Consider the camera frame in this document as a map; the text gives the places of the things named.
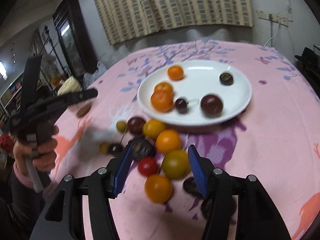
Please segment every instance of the plate rim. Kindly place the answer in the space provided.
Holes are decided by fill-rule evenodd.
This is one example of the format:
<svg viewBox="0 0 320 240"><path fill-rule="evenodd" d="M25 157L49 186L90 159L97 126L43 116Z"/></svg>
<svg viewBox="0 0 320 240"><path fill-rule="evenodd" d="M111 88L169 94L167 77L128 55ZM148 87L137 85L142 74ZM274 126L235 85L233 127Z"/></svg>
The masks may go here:
<svg viewBox="0 0 320 240"><path fill-rule="evenodd" d="M170 121L167 121L167 120L163 120L163 118L161 118L161 116L158 118L158 117L154 117L153 116L153 111L150 111L149 109L147 109L146 107L142 107L144 106L144 104L142 103L141 99L140 99L140 95L139 95L139 91L140 91L140 88L141 88L141 85L152 75L156 74L158 71L162 70L164 67L156 70L155 72L151 73L150 75L147 76L147 78L145 78L141 84L139 85L139 88L137 90L137 101L138 101L138 104L139 106L141 107L141 109L143 110L143 112L145 112L147 115L149 115L151 118L154 118L154 119L157 119L161 122L164 122L166 124L170 124L170 125L176 125L176 126L185 126L185 127L204 127L204 126L210 126L210 125L218 125L218 124L221 124L223 122L226 122L228 120L231 120L232 118L235 118L236 116L238 116L239 114L242 113L242 111L244 111L244 109L247 108L247 106L249 105L251 99L252 99L252 84L251 82L249 81L249 79L247 78L247 76L241 71L239 70L238 68L234 67L234 66L231 66L229 64L226 64L226 63L223 63L223 62L219 62L217 60L207 60L207 59L193 59L193 60L186 60L186 61L179 61L179 62L176 62L176 63L173 63L173 64L170 64L168 65L166 68L169 68L170 66L173 66L173 65L181 65L183 63L186 63L186 62L208 62L208 61L212 61L212 62L217 62L219 64L223 64L223 65L227 65L231 68L235 68L237 71L239 71L243 76L244 78L246 79L247 83L249 84L249 98L248 100L246 101L246 103L244 104L244 106L242 106L241 108L239 108L238 111L235 112L234 115L232 115L231 118L227 118L227 119L224 119L222 121L214 121L215 118L212 119L212 121L210 122L210 120L208 120L208 122L206 124L186 124L186 123L181 123L179 121L175 121L175 122L170 122Z"/></svg>

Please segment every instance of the dark wooden door frame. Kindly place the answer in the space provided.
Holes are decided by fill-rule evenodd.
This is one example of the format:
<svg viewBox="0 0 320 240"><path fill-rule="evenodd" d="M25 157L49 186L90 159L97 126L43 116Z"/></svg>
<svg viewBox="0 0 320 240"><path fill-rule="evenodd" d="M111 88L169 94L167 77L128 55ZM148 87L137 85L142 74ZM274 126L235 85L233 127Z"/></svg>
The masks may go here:
<svg viewBox="0 0 320 240"><path fill-rule="evenodd" d="M68 65L70 66L71 73L78 79L83 77L77 77L72 69L72 63L68 57L68 53L64 42L62 40L60 28L68 20L73 39L76 44L76 48L80 55L80 59L84 66L84 69L88 73L94 73L97 70L98 59L93 50L84 20L79 5L79 0L63 0L58 6L57 10L53 14L53 22L58 33L59 42L63 54L66 58Z"/></svg>

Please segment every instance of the metal screw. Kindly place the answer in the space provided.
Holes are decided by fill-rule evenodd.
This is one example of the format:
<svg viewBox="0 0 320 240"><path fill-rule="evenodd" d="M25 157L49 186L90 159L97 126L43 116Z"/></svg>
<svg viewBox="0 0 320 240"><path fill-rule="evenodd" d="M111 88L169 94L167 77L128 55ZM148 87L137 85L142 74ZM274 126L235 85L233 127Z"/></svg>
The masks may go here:
<svg viewBox="0 0 320 240"><path fill-rule="evenodd" d="M215 169L213 170L213 172L214 172L214 174L220 175L220 174L222 174L222 169L220 169L220 168L215 168Z"/></svg>
<svg viewBox="0 0 320 240"><path fill-rule="evenodd" d="M64 176L64 181L70 181L70 180L72 180L72 175L66 175L66 176Z"/></svg>
<svg viewBox="0 0 320 240"><path fill-rule="evenodd" d="M98 169L98 173L99 174L105 174L107 172L107 169L106 168L100 168L100 169Z"/></svg>
<svg viewBox="0 0 320 240"><path fill-rule="evenodd" d="M248 176L248 179L249 179L250 181L256 181L256 180L257 180L257 177L254 176L254 175L249 175L249 176Z"/></svg>

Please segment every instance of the hand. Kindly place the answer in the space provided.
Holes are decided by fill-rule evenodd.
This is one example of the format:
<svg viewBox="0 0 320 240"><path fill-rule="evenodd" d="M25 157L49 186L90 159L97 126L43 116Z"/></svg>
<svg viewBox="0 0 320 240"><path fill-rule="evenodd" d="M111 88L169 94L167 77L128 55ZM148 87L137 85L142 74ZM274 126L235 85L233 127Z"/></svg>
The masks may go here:
<svg viewBox="0 0 320 240"><path fill-rule="evenodd" d="M58 127L54 127L53 135L59 132ZM40 156L33 159L33 166L35 166L39 171L51 171L55 166L55 159L57 157L54 149L57 147L58 142L56 139L51 138L47 142L41 144L38 147L38 152ZM27 143L20 142L17 140L13 147L13 155L17 163L18 170L25 176L28 175L28 170L24 162L24 155L30 155L32 148Z"/></svg>

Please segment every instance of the oval white plate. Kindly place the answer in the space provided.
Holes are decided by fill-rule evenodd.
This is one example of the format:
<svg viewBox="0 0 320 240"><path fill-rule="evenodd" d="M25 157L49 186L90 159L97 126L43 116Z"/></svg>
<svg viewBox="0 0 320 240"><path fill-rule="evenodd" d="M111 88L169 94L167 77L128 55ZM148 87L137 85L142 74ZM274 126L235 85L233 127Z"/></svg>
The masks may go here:
<svg viewBox="0 0 320 240"><path fill-rule="evenodd" d="M143 111L151 117L164 123L180 126L206 126L225 122L240 114L249 104L252 96L252 87L248 78L238 69L211 60L190 60L175 63L184 69L184 79L171 81L167 75L170 66L161 68L149 75L138 89L138 103ZM233 75L234 83L231 86L220 84L219 76L222 72ZM198 103L189 104L187 114L179 114L176 109L168 113L156 111L150 103L154 87L167 81L174 89L174 101L184 97L188 100L199 99ZM206 117L200 107L200 100L207 94L216 94L223 101L223 111L219 117Z"/></svg>

